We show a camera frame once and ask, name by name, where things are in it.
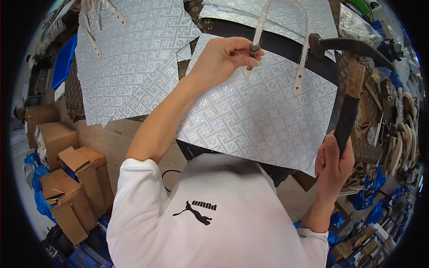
left hand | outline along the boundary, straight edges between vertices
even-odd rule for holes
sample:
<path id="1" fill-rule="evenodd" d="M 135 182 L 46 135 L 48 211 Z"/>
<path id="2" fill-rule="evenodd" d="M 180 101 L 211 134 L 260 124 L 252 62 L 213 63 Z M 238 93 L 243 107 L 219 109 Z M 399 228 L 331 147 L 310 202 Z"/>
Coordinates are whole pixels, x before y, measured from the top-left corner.
<path id="1" fill-rule="evenodd" d="M 256 59 L 250 57 L 252 41 L 244 37 L 211 39 L 193 66 L 192 77 L 199 95 L 227 80 L 240 66 L 257 66 L 264 51 L 260 49 Z"/>
<path id="2" fill-rule="evenodd" d="M 346 148 L 340 158 L 337 139 L 331 131 L 319 147 L 314 167 L 318 193 L 322 201 L 335 202 L 344 183 L 351 175 L 354 166 L 354 154 L 351 139 L 347 140 Z"/>

fabric sheet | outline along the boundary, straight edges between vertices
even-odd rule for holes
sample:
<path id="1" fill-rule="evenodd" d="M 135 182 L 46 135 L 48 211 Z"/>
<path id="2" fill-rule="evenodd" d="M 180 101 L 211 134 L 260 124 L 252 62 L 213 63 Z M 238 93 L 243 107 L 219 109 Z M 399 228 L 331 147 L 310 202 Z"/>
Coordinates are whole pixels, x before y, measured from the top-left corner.
<path id="1" fill-rule="evenodd" d="M 121 26 L 105 7 L 99 13 L 101 31 L 90 18 L 101 60 L 87 35 L 78 30 L 75 52 L 87 125 L 106 125 L 147 77 L 169 59 L 176 61 L 176 52 L 201 33 L 183 4 L 173 0 L 113 0 L 112 4 L 127 19 L 127 26 Z"/>
<path id="2" fill-rule="evenodd" d="M 202 34 L 189 72 L 214 35 Z M 323 141 L 337 87 L 305 69 L 302 91 L 292 85 L 298 64 L 265 51 L 260 67 L 238 68 L 198 98 L 185 114 L 177 139 L 262 163 L 307 170 Z"/>
<path id="3" fill-rule="evenodd" d="M 230 9 L 235 9 L 238 10 L 236 13 L 250 13 L 259 18 L 261 7 L 264 5 L 265 0 L 203 0 L 202 3 L 223 6 L 224 10 L 229 11 L 231 11 Z M 305 36 L 305 25 L 307 23 L 303 21 L 302 11 L 297 6 L 293 8 L 294 5 L 291 3 L 292 1 L 290 0 L 271 0 L 266 19 L 282 25 L 301 36 Z M 307 11 L 312 32 L 320 34 L 322 38 L 338 37 L 327 0 L 306 0 L 301 1 L 301 3 Z"/>
<path id="4" fill-rule="evenodd" d="M 150 114 L 179 82 L 177 58 L 161 64 L 117 109 L 112 120 Z"/>
<path id="5" fill-rule="evenodd" d="M 182 60 L 190 60 L 191 57 L 192 54 L 190 52 L 190 44 L 182 47 L 182 49 L 177 52 L 177 62 Z"/>
<path id="6" fill-rule="evenodd" d="M 238 9 L 225 8 L 222 6 L 215 6 L 215 5 L 209 5 L 209 4 L 206 4 L 203 6 L 199 14 L 199 17 L 223 19 L 227 21 L 244 24 L 253 28 L 256 28 L 259 20 L 259 17 L 256 17 L 250 13 L 242 12 Z M 297 34 L 296 32 L 284 26 L 278 25 L 277 23 L 272 22 L 270 20 L 265 21 L 264 31 L 276 33 L 281 36 L 287 37 L 289 39 L 292 39 L 295 42 L 298 42 L 301 45 L 304 44 L 304 39 L 305 39 L 304 36 Z M 335 61 L 335 55 L 333 50 L 326 51 L 325 56 Z"/>

plastic wrap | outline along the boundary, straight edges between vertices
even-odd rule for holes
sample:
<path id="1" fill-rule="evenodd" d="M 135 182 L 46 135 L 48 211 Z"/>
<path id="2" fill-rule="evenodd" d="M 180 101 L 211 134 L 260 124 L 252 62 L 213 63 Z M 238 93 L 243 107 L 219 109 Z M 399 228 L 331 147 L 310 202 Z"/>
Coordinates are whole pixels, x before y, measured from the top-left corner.
<path id="1" fill-rule="evenodd" d="M 333 247 L 339 242 L 340 242 L 340 238 L 336 236 L 330 229 L 328 229 L 328 245 L 330 247 Z"/>
<path id="2" fill-rule="evenodd" d="M 383 37 L 368 22 L 341 4 L 338 31 L 342 37 L 364 41 L 377 48 Z"/>
<path id="3" fill-rule="evenodd" d="M 370 181 L 369 176 L 367 175 L 363 182 L 363 189 L 360 190 L 357 194 L 347 197 L 354 209 L 362 210 L 372 206 L 375 191 L 383 187 L 387 181 L 387 178 L 381 173 L 382 167 L 383 166 L 381 165 L 377 167 L 377 176 L 375 177 L 374 181 Z"/>
<path id="4" fill-rule="evenodd" d="M 297 221 L 296 223 L 293 224 L 293 226 L 295 226 L 295 229 L 301 228 L 301 221 Z"/>
<path id="5" fill-rule="evenodd" d="M 369 213 L 368 217 L 365 220 L 365 224 L 369 225 L 371 223 L 377 223 L 381 216 L 383 216 L 383 200 L 380 200 L 375 204 L 375 206 L 372 208 L 371 212 Z"/>
<path id="6" fill-rule="evenodd" d="M 343 215 L 341 215 L 339 211 L 335 212 L 331 216 L 331 224 L 335 226 L 335 228 L 340 228 L 340 226 L 343 225 L 345 221 L 345 218 L 343 217 Z"/>
<path id="7" fill-rule="evenodd" d="M 48 216 L 51 221 L 53 221 L 55 224 L 57 224 L 57 221 L 54 219 L 54 216 L 52 215 L 51 211 L 49 210 L 52 206 L 49 206 L 48 203 L 46 203 L 45 198 L 43 197 L 43 187 L 42 183 L 40 182 L 40 178 L 48 174 L 49 170 L 44 166 L 40 165 L 33 173 L 33 179 L 31 180 L 31 184 L 34 188 L 34 201 L 36 201 L 36 207 L 37 211 L 39 211 L 40 214 Z"/>
<path id="8" fill-rule="evenodd" d="M 69 168 L 69 166 L 64 165 L 64 166 L 63 166 L 63 170 L 64 170 L 64 172 L 65 172 L 65 173 L 67 173 L 67 175 L 69 175 L 73 180 L 75 180 L 77 183 L 79 183 L 79 179 L 78 179 L 78 177 L 76 176 L 76 173 L 75 173 L 73 170 L 71 170 L 71 168 Z"/>

brown patterned fabric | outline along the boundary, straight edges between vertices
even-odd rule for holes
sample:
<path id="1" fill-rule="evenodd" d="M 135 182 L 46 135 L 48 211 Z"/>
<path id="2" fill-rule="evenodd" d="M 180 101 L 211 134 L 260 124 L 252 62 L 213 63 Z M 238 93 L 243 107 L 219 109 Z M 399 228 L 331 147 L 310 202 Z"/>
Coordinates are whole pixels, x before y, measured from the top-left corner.
<path id="1" fill-rule="evenodd" d="M 70 67 L 69 77 L 66 79 L 66 109 L 67 114 L 73 122 L 85 119 L 83 108 L 82 89 L 77 76 L 76 58 L 73 57 L 72 66 Z"/>

blue bin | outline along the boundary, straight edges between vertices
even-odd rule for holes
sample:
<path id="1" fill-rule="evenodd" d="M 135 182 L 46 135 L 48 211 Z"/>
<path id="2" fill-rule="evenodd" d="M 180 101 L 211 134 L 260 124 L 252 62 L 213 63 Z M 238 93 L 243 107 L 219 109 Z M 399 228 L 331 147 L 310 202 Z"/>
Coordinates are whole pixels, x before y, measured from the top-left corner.
<path id="1" fill-rule="evenodd" d="M 52 89 L 57 89 L 67 77 L 69 77 L 75 48 L 78 44 L 78 35 L 73 36 L 58 53 L 55 61 L 54 74 L 52 76 Z"/>
<path id="2" fill-rule="evenodd" d="M 111 268 L 113 266 L 83 242 L 70 256 L 69 260 L 74 266 L 81 268 Z"/>

